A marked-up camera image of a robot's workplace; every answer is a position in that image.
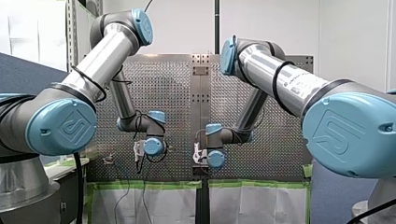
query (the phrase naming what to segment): metal frame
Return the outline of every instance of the metal frame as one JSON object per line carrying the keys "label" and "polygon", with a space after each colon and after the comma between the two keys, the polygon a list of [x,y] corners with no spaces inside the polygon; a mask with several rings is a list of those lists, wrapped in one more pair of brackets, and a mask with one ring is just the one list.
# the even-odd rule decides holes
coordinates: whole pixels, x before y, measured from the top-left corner
{"label": "metal frame", "polygon": [[67,71],[78,63],[76,0],[66,1]]}

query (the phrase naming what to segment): metal pole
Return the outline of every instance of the metal pole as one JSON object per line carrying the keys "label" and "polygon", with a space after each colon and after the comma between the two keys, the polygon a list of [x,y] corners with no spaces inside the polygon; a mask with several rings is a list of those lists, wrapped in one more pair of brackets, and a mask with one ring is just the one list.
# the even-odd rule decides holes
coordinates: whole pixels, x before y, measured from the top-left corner
{"label": "metal pole", "polygon": [[215,54],[220,52],[220,0],[215,0]]}

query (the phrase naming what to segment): green tape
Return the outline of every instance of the green tape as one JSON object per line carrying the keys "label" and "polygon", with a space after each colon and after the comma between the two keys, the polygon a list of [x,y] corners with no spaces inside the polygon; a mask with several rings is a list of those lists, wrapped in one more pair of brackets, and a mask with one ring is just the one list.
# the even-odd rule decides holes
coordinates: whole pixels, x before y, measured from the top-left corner
{"label": "green tape", "polygon": [[306,190],[305,224],[311,223],[311,193],[312,193],[312,187],[309,184]]}
{"label": "green tape", "polygon": [[303,170],[304,170],[304,176],[305,178],[309,178],[312,176],[312,164],[305,164],[303,165]]}
{"label": "green tape", "polygon": [[[94,190],[100,189],[128,189],[127,180],[117,180],[113,182],[92,182],[88,185]],[[201,181],[180,181],[180,182],[151,182],[142,180],[130,180],[130,189],[199,189]]]}
{"label": "green tape", "polygon": [[88,224],[92,224],[92,207],[93,207],[93,193],[94,187],[93,185],[87,185],[87,214],[88,214]]}
{"label": "green tape", "polygon": [[240,188],[240,187],[261,187],[273,189],[307,189],[310,183],[304,182],[277,182],[267,180],[209,180],[210,188]]}

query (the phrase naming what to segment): black ring band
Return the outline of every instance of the black ring band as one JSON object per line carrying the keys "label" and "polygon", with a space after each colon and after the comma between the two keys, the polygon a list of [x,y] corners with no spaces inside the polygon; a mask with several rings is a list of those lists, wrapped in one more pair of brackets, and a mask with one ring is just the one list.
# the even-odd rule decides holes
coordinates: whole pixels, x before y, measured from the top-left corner
{"label": "black ring band", "polygon": [[275,49],[274,46],[271,44],[271,42],[266,42],[268,46],[270,47],[271,55],[275,57]]}
{"label": "black ring band", "polygon": [[107,98],[107,94],[106,94],[105,89],[103,89],[97,82],[95,82],[92,78],[90,78],[87,75],[85,75],[85,73],[83,73],[81,70],[79,70],[76,66],[72,65],[71,67],[82,78],[85,78],[85,79],[89,80],[91,82],[91,84],[93,84],[103,94],[102,98],[100,98],[99,100],[96,100],[96,103],[102,102],[102,101],[104,101]]}
{"label": "black ring band", "polygon": [[282,107],[282,109],[285,110],[286,112],[288,112],[290,115],[294,116],[291,113],[291,111],[289,111],[288,108],[282,103],[282,101],[279,98],[279,94],[277,93],[277,77],[279,76],[280,71],[282,71],[282,68],[289,64],[295,65],[293,62],[285,61],[275,70],[272,88],[273,88],[273,93],[274,93],[274,99],[277,101],[277,103],[280,105],[280,107]]}
{"label": "black ring band", "polygon": [[51,84],[49,84],[49,88],[52,88],[55,90],[60,90],[60,91],[65,91],[67,93],[70,93],[70,94],[76,96],[79,100],[87,103],[87,105],[89,105],[93,109],[93,111],[96,113],[95,105],[81,92],[76,91],[75,89],[73,89],[69,86],[66,86],[66,85],[62,85],[60,83],[51,83]]}
{"label": "black ring band", "polygon": [[329,83],[328,85],[324,86],[322,89],[320,89],[310,100],[309,102],[306,104],[303,114],[301,115],[301,125],[303,127],[303,121],[304,121],[304,117],[306,112],[308,112],[309,108],[311,108],[311,106],[316,103],[318,100],[320,100],[324,95],[326,95],[329,91],[331,91],[332,89],[346,84],[348,82],[353,82],[349,79],[338,79],[335,80],[334,82]]}
{"label": "black ring band", "polygon": [[38,156],[39,155],[35,154],[35,153],[26,153],[26,154],[21,154],[21,155],[16,155],[16,156],[0,157],[0,164],[11,163],[11,162],[15,162],[15,161],[26,161],[26,160],[36,158]]}

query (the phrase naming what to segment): white wall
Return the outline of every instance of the white wall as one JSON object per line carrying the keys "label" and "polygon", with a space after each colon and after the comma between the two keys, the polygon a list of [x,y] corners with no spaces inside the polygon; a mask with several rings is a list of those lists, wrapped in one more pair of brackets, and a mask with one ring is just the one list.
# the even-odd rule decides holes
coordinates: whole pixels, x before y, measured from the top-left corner
{"label": "white wall", "polygon": [[[148,0],[103,2],[104,12],[108,13],[144,8]],[[318,57],[319,0],[220,2],[220,48],[226,38],[236,34],[274,41],[287,54]],[[154,42],[139,53],[214,52],[214,0],[154,0],[148,14],[154,27]]]}
{"label": "white wall", "polygon": [[[145,8],[148,0],[104,0],[104,13]],[[154,0],[148,9],[154,41],[139,53],[207,53],[214,49],[212,0]]]}
{"label": "white wall", "polygon": [[221,45],[232,35],[272,41],[286,54],[313,55],[318,72],[319,0],[220,2]]}
{"label": "white wall", "polygon": [[388,5],[388,0],[320,0],[322,77],[386,90]]}
{"label": "white wall", "polygon": [[65,1],[0,0],[0,52],[66,70]]}

